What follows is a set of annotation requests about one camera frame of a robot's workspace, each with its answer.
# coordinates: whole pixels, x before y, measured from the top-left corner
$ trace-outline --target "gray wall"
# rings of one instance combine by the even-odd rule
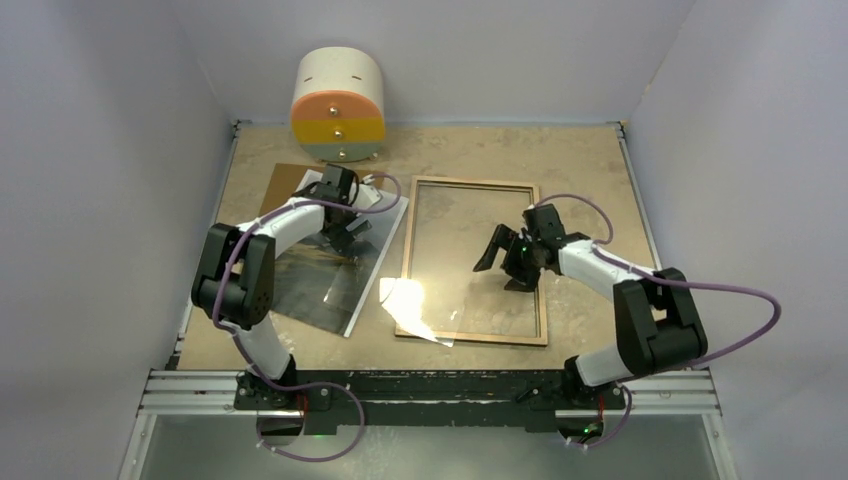
[[[114,478],[228,122],[170,7],[0,2],[3,478]]]
[[[630,116],[694,0],[173,0],[227,112],[288,120],[300,59],[371,54],[401,122]]]
[[[848,4],[698,0],[629,142],[659,250],[774,292],[775,330],[714,364],[742,478],[845,478]],[[764,302],[698,295],[713,348]]]

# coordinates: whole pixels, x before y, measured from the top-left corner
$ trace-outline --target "purple cable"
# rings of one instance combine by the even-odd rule
[[[388,205],[386,205],[384,207],[380,207],[380,208],[371,209],[371,210],[363,210],[363,209],[350,207],[350,206],[347,206],[347,205],[340,205],[340,204],[327,202],[327,201],[323,201],[323,200],[305,200],[303,202],[299,202],[299,203],[295,203],[295,204],[291,204],[291,205],[283,205],[283,206],[278,207],[278,208],[266,213],[265,215],[259,217],[259,220],[257,222],[254,222],[253,225],[248,227],[248,229],[245,230],[244,233],[242,233],[241,237],[239,237],[238,241],[236,242],[235,246],[233,247],[233,251],[232,251],[232,253],[230,253],[230,257],[227,259],[227,264],[224,268],[224,273],[221,276],[221,285],[218,288],[218,294],[215,297],[215,304],[212,307],[212,323],[215,325],[215,328],[229,332],[229,334],[232,335],[233,342],[236,345],[236,349],[238,349],[239,353],[241,353],[241,356],[244,357],[245,361],[248,364],[248,367],[252,367],[254,373],[256,373],[256,376],[261,378],[262,381],[265,382],[265,384],[267,384],[269,387],[271,387],[274,390],[280,391],[280,392],[294,392],[294,391],[306,390],[306,389],[314,388],[314,387],[335,388],[337,390],[341,390],[347,396],[349,396],[351,398],[351,400],[353,400],[353,403],[356,405],[356,409],[359,411],[359,429],[356,432],[356,437],[354,437],[354,439],[350,443],[350,445],[345,447],[343,450],[341,450],[340,452],[335,453],[333,455],[326,456],[326,457],[304,457],[304,456],[301,456],[301,455],[297,455],[295,453],[289,453],[289,452],[286,452],[284,450],[279,450],[279,449],[277,449],[277,447],[273,447],[273,446],[269,445],[264,439],[262,439],[261,432],[257,428],[256,432],[257,432],[257,435],[259,436],[259,440],[260,440],[259,443],[260,443],[261,446],[265,447],[266,449],[268,449],[269,451],[271,451],[273,453],[276,453],[278,455],[282,455],[284,457],[288,457],[288,458],[291,458],[291,459],[294,459],[294,460],[300,460],[302,462],[313,462],[313,463],[329,462],[331,460],[335,460],[337,458],[340,458],[340,457],[346,455],[348,452],[353,450],[354,447],[356,447],[356,445],[362,439],[362,436],[365,434],[365,410],[362,408],[362,403],[359,401],[358,398],[356,398],[356,395],[354,395],[353,392],[351,392],[347,388],[345,388],[345,387],[343,387],[343,386],[341,386],[337,383],[313,382],[313,383],[306,383],[306,384],[303,384],[303,385],[297,385],[297,386],[294,386],[294,387],[284,387],[282,385],[277,385],[276,383],[274,383],[265,374],[265,372],[263,372],[257,365],[254,364],[253,359],[250,357],[250,354],[247,353],[247,351],[244,348],[244,345],[242,345],[242,343],[241,343],[241,340],[238,338],[238,336],[236,336],[236,331],[233,328],[230,328],[230,327],[221,323],[220,315],[221,315],[221,304],[223,303],[223,300],[224,300],[224,289],[227,285],[227,282],[230,279],[230,273],[232,272],[233,266],[236,264],[236,261],[238,260],[238,256],[239,256],[239,253],[241,252],[241,249],[244,247],[244,244],[247,242],[247,240],[250,238],[250,236],[253,234],[253,232],[258,230],[262,226],[262,224],[268,222],[269,220],[273,220],[274,218],[277,218],[280,215],[282,215],[282,214],[284,214],[284,213],[286,213],[286,212],[288,212],[288,211],[290,211],[294,208],[305,207],[305,206],[309,206],[309,205],[322,205],[322,206],[325,206],[325,207],[338,208],[340,210],[347,210],[347,211],[356,212],[356,213],[360,213],[360,214],[383,213],[383,212],[387,212],[387,211],[391,210],[392,208],[394,208],[394,206],[397,205],[398,201],[400,201],[401,188],[400,188],[400,182],[398,181],[398,179],[395,178],[392,175],[387,174],[387,173],[374,173],[374,174],[371,174],[370,177],[372,177],[372,178],[388,178],[389,180],[392,181],[392,183],[395,184],[397,194],[395,195],[394,200],[392,200]]]
[[[603,261],[605,261],[605,262],[607,262],[611,265],[615,265],[616,267],[623,268],[623,269],[626,269],[628,271],[631,271],[631,272],[639,275],[642,278],[646,278],[646,279],[650,280],[651,282],[656,283],[657,285],[663,285],[663,286],[666,286],[666,287],[689,288],[689,289],[696,289],[696,290],[711,290],[711,291],[716,291],[716,292],[739,293],[739,294],[742,294],[742,295],[749,295],[749,296],[752,296],[752,297],[762,298],[763,300],[771,303],[772,307],[774,308],[774,312],[772,313],[771,318],[769,319],[768,322],[765,323],[765,325],[763,325],[762,327],[757,329],[754,333],[752,333],[752,334],[746,336],[745,338],[743,338],[742,340],[740,340],[740,341],[738,341],[734,344],[728,345],[727,347],[724,347],[724,348],[722,348],[722,349],[720,349],[716,352],[713,352],[713,353],[706,355],[704,357],[701,357],[701,358],[693,359],[693,360],[686,362],[682,365],[678,365],[676,367],[669,368],[668,370],[673,370],[673,369],[677,369],[677,368],[692,367],[692,366],[695,366],[695,365],[700,365],[700,364],[709,362],[711,360],[715,360],[719,357],[723,357],[723,356],[725,356],[729,353],[732,353],[732,352],[735,352],[736,350],[739,350],[740,348],[744,347],[745,345],[748,345],[749,343],[753,342],[754,340],[762,337],[769,330],[774,328],[775,325],[777,325],[777,321],[780,319],[780,315],[783,312],[783,308],[781,307],[780,302],[778,302],[777,298],[775,298],[770,293],[764,292],[762,290],[757,290],[755,288],[738,287],[738,286],[735,286],[735,285],[726,285],[726,284],[720,284],[720,283],[689,282],[689,281],[683,282],[683,281],[679,281],[679,280],[667,280],[667,279],[664,279],[664,278],[658,278],[658,277],[655,277],[651,272],[646,272],[646,271],[644,271],[640,268],[635,268],[633,265],[631,265],[629,263],[622,262],[620,260],[616,260],[614,258],[607,256],[607,255],[604,255],[604,253],[599,248],[597,248],[597,245],[598,244],[608,245],[610,242],[612,242],[613,235],[614,235],[614,233],[613,233],[614,230],[612,228],[612,221],[610,220],[610,218],[606,214],[606,212],[604,212],[603,209],[600,206],[598,206],[595,202],[589,200],[586,197],[582,197],[580,195],[576,195],[576,194],[573,194],[573,193],[560,193],[560,194],[556,194],[556,195],[551,195],[549,197],[545,197],[542,200],[540,200],[538,203],[536,203],[536,206],[542,205],[542,204],[544,204],[544,203],[546,203],[550,200],[553,200],[555,198],[573,198],[575,200],[579,200],[579,201],[591,206],[592,208],[594,208],[595,211],[598,212],[601,215],[601,217],[604,219],[604,222],[606,222],[606,224],[607,224],[607,228],[609,228],[609,236],[606,238],[606,240],[595,240],[594,242],[592,242],[592,252],[595,254],[596,257],[600,258],[601,260],[603,260]],[[630,417],[630,409],[631,409],[632,404],[633,404],[633,401],[632,401],[633,397],[630,394],[629,390],[626,390],[626,392],[627,392],[627,396],[628,396],[629,401],[627,402],[627,409],[624,412],[624,416],[621,418],[621,422],[619,422],[619,424],[616,426],[616,428],[613,429],[613,431],[610,432],[609,435],[607,435],[606,437],[602,438],[601,440],[593,443],[591,445],[591,447],[596,447],[598,445],[605,443],[607,440],[611,439],[613,436],[615,436],[621,430],[621,428],[624,426],[625,422],[627,422],[627,419]]]

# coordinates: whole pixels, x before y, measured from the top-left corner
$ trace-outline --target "purple hose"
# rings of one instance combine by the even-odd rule
[[[226,288],[227,282],[230,279],[230,273],[232,272],[233,266],[236,264],[236,261],[238,260],[238,256],[239,256],[239,253],[241,252],[241,249],[244,248],[244,244],[247,242],[247,240],[250,238],[250,236],[253,234],[253,232],[258,230],[262,224],[268,222],[269,220],[273,220],[274,218],[277,218],[280,215],[282,215],[282,214],[284,214],[284,213],[286,213],[286,212],[288,212],[288,211],[290,211],[294,208],[305,207],[305,206],[308,206],[308,205],[322,205],[322,206],[325,206],[325,207],[338,208],[340,210],[348,210],[348,211],[356,212],[356,213],[360,213],[360,214],[383,213],[383,212],[387,212],[387,211],[391,210],[392,208],[394,208],[394,206],[397,205],[398,201],[400,201],[401,188],[400,188],[400,182],[398,181],[398,179],[393,177],[392,175],[387,174],[387,173],[374,173],[374,174],[371,175],[371,177],[373,177],[373,178],[380,178],[380,177],[388,178],[389,180],[392,181],[392,183],[395,184],[395,188],[397,189],[397,194],[395,195],[395,198],[394,198],[394,200],[392,200],[391,203],[389,203],[388,205],[386,205],[384,207],[375,208],[375,209],[372,209],[372,210],[362,210],[362,209],[350,207],[350,206],[347,206],[347,205],[340,205],[340,204],[335,204],[335,203],[332,203],[332,202],[326,202],[326,201],[323,201],[323,200],[306,200],[306,201],[299,202],[299,203],[296,203],[296,204],[293,204],[293,205],[281,206],[281,207],[276,208],[276,209],[266,213],[265,215],[259,217],[259,221],[255,222],[253,225],[251,225],[241,235],[241,237],[239,237],[238,241],[236,242],[235,246],[233,247],[233,251],[230,254],[229,259],[227,259],[227,264],[226,264],[226,267],[224,268],[224,273],[221,276],[221,285],[218,288],[218,294],[215,297],[215,304],[212,307],[212,323],[215,325],[215,328],[229,332],[229,334],[232,335],[233,342],[236,345],[236,349],[238,349],[239,353],[241,353],[241,356],[244,357],[245,361],[248,364],[248,367],[252,367],[253,371],[256,373],[256,376],[261,378],[262,381],[265,382],[269,387],[271,387],[274,390],[280,391],[280,392],[294,392],[294,391],[306,390],[306,389],[315,388],[315,387],[335,388],[336,390],[341,390],[342,392],[344,392],[347,396],[349,396],[353,400],[353,403],[356,404],[356,409],[359,411],[359,429],[356,432],[356,437],[354,437],[354,439],[350,443],[350,445],[345,447],[343,450],[341,450],[340,452],[335,453],[333,455],[326,456],[326,457],[304,457],[304,456],[301,456],[301,455],[297,455],[295,453],[290,453],[290,452],[286,452],[284,450],[279,450],[277,447],[273,447],[273,446],[269,445],[267,442],[265,442],[265,440],[262,439],[260,430],[257,428],[257,435],[259,436],[261,446],[265,447],[266,449],[270,450],[273,453],[276,453],[278,455],[282,455],[284,457],[288,457],[288,458],[291,458],[291,459],[294,459],[294,460],[300,460],[302,462],[313,462],[313,463],[329,462],[331,460],[335,460],[339,457],[346,455],[348,452],[353,450],[354,447],[356,447],[356,445],[362,439],[362,436],[365,434],[365,410],[363,410],[362,403],[359,401],[358,398],[356,398],[356,395],[354,395],[353,392],[351,392],[347,388],[345,388],[345,387],[343,387],[339,384],[336,384],[336,383],[313,382],[313,383],[307,383],[307,384],[304,384],[304,385],[297,385],[297,386],[294,386],[294,387],[284,387],[282,385],[277,385],[270,378],[268,378],[268,376],[265,374],[265,372],[260,370],[259,367],[253,363],[253,359],[250,357],[250,354],[247,353],[247,351],[244,348],[244,345],[242,345],[242,343],[241,343],[241,340],[238,338],[238,336],[236,336],[236,331],[234,329],[224,325],[223,323],[221,323],[220,315],[221,315],[221,304],[223,303],[223,300],[224,300],[224,289]]]
[[[766,332],[768,332],[769,330],[774,328],[775,325],[777,325],[777,321],[780,319],[780,315],[783,312],[783,308],[780,306],[780,302],[777,301],[777,298],[775,298],[770,293],[764,292],[762,290],[757,290],[755,288],[737,287],[737,286],[734,286],[734,285],[725,285],[725,284],[720,284],[720,283],[702,283],[702,282],[689,282],[689,281],[683,282],[683,281],[679,281],[679,280],[667,280],[667,279],[664,279],[664,278],[658,278],[658,277],[655,277],[651,272],[646,272],[646,271],[644,271],[640,268],[634,268],[633,265],[631,265],[629,263],[622,262],[622,261],[617,260],[615,258],[604,255],[604,253],[599,248],[597,248],[597,244],[608,245],[610,242],[612,242],[613,235],[614,235],[613,234],[613,228],[612,228],[612,221],[610,221],[610,218],[609,218],[609,216],[607,216],[606,212],[604,212],[603,209],[601,209],[600,206],[598,206],[597,204],[595,204],[594,202],[592,202],[588,198],[582,197],[580,195],[575,195],[573,193],[560,193],[560,194],[557,194],[557,195],[551,195],[549,197],[545,197],[541,201],[539,201],[536,204],[536,206],[542,205],[545,202],[548,202],[548,201],[553,200],[555,198],[573,198],[575,200],[579,200],[579,201],[591,206],[592,208],[594,208],[595,211],[597,211],[601,215],[601,217],[604,219],[604,222],[606,222],[606,224],[607,224],[607,228],[609,228],[609,236],[606,238],[606,240],[595,240],[592,244],[592,252],[595,254],[595,256],[597,256],[601,260],[603,260],[603,261],[605,261],[605,262],[607,262],[611,265],[615,265],[616,267],[632,271],[633,273],[641,276],[642,278],[646,278],[646,279],[650,280],[651,282],[654,282],[658,285],[663,285],[663,286],[666,286],[666,287],[679,287],[679,288],[689,288],[689,289],[696,289],[696,290],[711,290],[711,291],[716,291],[716,292],[740,293],[742,295],[759,297],[759,298],[762,298],[763,300],[771,303],[772,307],[774,308],[774,312],[772,313],[771,318],[769,319],[768,322],[765,323],[765,325],[763,325],[762,327],[757,329],[754,333],[746,336],[745,338],[743,338],[742,340],[739,340],[738,342],[736,342],[734,344],[728,345],[727,347],[724,347],[724,348],[722,348],[722,349],[720,349],[716,352],[713,352],[709,355],[706,355],[706,356],[701,357],[701,358],[693,359],[693,360],[686,362],[682,365],[677,365],[677,366],[669,368],[667,370],[674,370],[674,369],[678,369],[678,368],[685,368],[685,367],[692,367],[692,366],[695,366],[695,365],[701,365],[701,364],[709,362],[711,360],[715,360],[719,357],[723,357],[723,356],[725,356],[729,353],[732,353],[732,352],[735,352],[736,350],[739,350],[740,348],[744,347],[745,345],[748,345],[749,343],[753,342],[754,340],[762,337],[763,335],[766,334]],[[615,429],[613,429],[612,432],[610,432],[609,435],[607,435],[604,438],[602,438],[601,440],[593,443],[592,445],[588,445],[587,448],[597,447],[598,445],[606,443],[606,441],[608,441],[613,436],[615,436],[621,430],[621,428],[624,426],[624,424],[627,422],[627,419],[630,417],[630,410],[631,410],[632,404],[633,404],[633,397],[630,394],[630,390],[625,390],[625,392],[627,393],[628,402],[627,402],[627,409],[624,411],[624,416],[621,418],[621,422],[618,423],[618,425],[615,427]]]

